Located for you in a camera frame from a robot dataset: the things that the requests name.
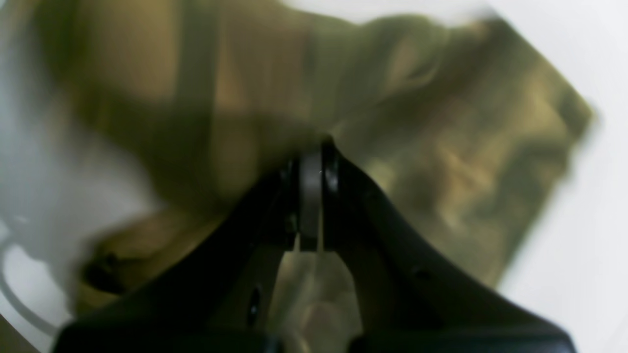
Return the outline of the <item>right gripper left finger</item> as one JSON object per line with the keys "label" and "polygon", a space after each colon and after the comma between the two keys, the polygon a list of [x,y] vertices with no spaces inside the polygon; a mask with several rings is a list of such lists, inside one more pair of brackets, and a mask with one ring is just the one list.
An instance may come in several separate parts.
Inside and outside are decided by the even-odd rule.
{"label": "right gripper left finger", "polygon": [[300,158],[260,181],[192,253],[61,331],[56,353],[284,353],[265,331],[299,229]]}

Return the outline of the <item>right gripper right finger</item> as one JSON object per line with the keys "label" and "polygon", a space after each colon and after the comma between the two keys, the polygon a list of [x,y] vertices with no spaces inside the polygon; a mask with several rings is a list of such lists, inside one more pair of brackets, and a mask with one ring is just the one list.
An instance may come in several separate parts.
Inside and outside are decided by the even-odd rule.
{"label": "right gripper right finger", "polygon": [[555,324],[479,283],[408,224],[327,139],[318,148],[324,250],[347,266],[363,333],[349,353],[574,353]]}

